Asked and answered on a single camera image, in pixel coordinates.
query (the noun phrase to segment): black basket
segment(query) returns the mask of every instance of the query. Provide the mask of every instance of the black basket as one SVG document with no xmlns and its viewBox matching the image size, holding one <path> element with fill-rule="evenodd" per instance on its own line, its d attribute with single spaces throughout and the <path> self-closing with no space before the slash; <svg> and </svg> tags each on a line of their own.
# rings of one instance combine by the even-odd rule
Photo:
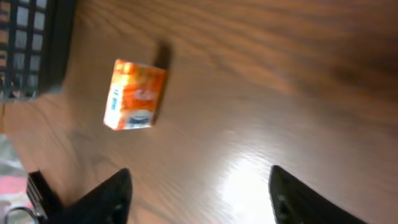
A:
<svg viewBox="0 0 398 224">
<path fill-rule="evenodd" d="M 0 102 L 59 91 L 76 0 L 0 0 Z"/>
</svg>

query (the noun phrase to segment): packet label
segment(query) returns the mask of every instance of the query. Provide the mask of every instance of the packet label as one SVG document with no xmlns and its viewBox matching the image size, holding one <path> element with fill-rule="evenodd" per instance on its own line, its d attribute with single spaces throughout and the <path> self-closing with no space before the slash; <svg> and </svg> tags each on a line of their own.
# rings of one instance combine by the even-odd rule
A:
<svg viewBox="0 0 398 224">
<path fill-rule="evenodd" d="M 166 71 L 118 59 L 109 89 L 104 124 L 114 130 L 153 125 Z"/>
</svg>

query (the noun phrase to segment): wooden table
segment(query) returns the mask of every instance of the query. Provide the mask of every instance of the wooden table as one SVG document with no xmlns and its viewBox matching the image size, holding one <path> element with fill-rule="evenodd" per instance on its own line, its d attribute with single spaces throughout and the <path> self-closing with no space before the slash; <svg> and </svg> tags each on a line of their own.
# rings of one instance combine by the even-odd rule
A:
<svg viewBox="0 0 398 224">
<path fill-rule="evenodd" d="M 398 211 L 395 0 L 81 0 L 63 93 L 8 104 L 28 170 L 69 205 L 122 167 L 130 223 L 272 223 L 279 164 L 369 223 Z M 113 63 L 172 49 L 153 128 L 103 125 Z"/>
</svg>

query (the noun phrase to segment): box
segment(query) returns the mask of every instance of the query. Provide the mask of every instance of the box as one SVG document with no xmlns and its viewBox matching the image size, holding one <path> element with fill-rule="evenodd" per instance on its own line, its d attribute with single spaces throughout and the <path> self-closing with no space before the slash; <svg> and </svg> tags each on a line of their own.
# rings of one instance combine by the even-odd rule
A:
<svg viewBox="0 0 398 224">
<path fill-rule="evenodd" d="M 113 130 L 151 127 L 165 76 L 164 69 L 117 60 L 104 124 Z"/>
</svg>

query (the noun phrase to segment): small package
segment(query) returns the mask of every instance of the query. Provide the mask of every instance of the small package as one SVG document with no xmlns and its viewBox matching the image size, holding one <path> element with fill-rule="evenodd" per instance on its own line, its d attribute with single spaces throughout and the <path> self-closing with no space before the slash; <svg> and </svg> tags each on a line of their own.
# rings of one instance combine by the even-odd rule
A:
<svg viewBox="0 0 398 224">
<path fill-rule="evenodd" d="M 104 124 L 113 130 L 151 127 L 165 76 L 164 69 L 117 60 Z"/>
</svg>

